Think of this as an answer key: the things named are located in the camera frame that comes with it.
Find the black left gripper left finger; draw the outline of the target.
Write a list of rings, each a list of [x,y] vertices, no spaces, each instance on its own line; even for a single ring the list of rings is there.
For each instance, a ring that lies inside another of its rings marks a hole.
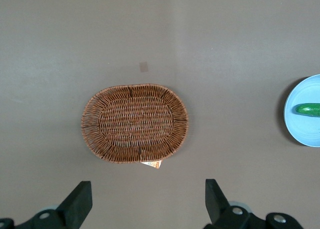
[[[2,229],[79,229],[93,207],[92,184],[81,181],[56,209],[45,209],[26,222],[15,225],[2,218]]]

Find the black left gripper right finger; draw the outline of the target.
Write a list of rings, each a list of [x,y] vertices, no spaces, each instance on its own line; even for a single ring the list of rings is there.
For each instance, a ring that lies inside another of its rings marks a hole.
[[[238,201],[229,201],[215,179],[205,180],[205,206],[211,223],[206,229],[301,229],[292,216],[271,212],[265,219],[257,217],[250,207]]]

